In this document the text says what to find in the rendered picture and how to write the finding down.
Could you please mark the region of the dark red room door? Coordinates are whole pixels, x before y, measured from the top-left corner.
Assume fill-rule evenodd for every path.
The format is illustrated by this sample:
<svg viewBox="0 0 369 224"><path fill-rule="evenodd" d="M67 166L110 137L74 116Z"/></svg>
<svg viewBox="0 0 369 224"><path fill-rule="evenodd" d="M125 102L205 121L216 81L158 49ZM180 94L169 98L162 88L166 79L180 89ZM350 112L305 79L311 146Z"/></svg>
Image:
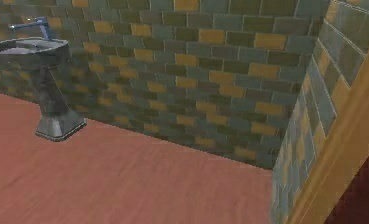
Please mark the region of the dark red room door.
<svg viewBox="0 0 369 224"><path fill-rule="evenodd" d="M324 224L369 224L369 156Z"/></svg>

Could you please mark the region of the blue grey sink tap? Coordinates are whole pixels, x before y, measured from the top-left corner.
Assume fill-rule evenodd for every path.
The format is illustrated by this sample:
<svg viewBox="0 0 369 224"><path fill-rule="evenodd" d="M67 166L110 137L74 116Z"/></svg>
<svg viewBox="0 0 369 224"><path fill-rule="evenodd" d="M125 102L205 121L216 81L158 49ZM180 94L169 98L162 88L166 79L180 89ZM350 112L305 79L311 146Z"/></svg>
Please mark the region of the blue grey sink tap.
<svg viewBox="0 0 369 224"><path fill-rule="evenodd" d="M42 38L45 40L53 40L53 34L49 26L49 22L46 17L33 17L28 18L27 23L9 25L10 30L19 30L24 28L38 27L42 34Z"/></svg>

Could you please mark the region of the light wooden door frame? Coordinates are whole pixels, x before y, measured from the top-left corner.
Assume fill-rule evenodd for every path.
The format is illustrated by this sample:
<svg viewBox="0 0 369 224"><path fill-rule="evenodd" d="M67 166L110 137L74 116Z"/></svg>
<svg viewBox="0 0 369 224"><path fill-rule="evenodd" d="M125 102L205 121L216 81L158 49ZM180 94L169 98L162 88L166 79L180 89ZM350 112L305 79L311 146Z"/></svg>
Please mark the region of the light wooden door frame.
<svg viewBox="0 0 369 224"><path fill-rule="evenodd" d="M355 81L314 59L273 168L272 224L323 224L369 156L369 50Z"/></svg>

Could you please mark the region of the dark grey pedestal sink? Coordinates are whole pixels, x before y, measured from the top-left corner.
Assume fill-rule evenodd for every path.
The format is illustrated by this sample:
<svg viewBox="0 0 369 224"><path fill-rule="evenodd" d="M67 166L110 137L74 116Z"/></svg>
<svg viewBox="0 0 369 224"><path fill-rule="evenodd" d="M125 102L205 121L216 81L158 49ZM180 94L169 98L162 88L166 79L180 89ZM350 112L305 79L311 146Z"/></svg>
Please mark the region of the dark grey pedestal sink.
<svg viewBox="0 0 369 224"><path fill-rule="evenodd" d="M0 69L29 73L41 111L35 134L55 142L86 125L86 119L67 105L52 74L69 59L66 40L30 37L0 41Z"/></svg>

